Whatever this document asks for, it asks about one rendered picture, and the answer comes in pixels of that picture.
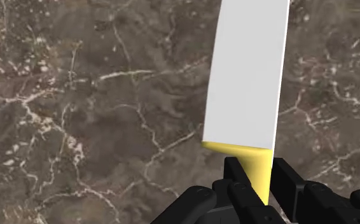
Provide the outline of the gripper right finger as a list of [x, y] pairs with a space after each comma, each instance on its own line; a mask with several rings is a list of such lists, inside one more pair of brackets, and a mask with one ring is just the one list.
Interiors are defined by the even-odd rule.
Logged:
[[304, 180], [283, 158], [274, 158], [270, 191], [292, 223], [360, 224], [360, 189], [348, 198]]

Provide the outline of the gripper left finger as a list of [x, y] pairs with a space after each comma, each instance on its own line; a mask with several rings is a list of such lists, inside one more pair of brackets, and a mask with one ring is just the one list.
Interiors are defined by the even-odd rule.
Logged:
[[239, 160], [226, 157], [222, 179], [210, 188], [187, 188], [150, 224], [284, 224], [284, 220], [262, 202]]

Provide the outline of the white knife with yellow handle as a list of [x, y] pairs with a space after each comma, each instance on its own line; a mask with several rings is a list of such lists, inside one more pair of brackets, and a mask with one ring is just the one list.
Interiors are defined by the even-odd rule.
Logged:
[[202, 146], [239, 159], [268, 203], [291, 0], [221, 0]]

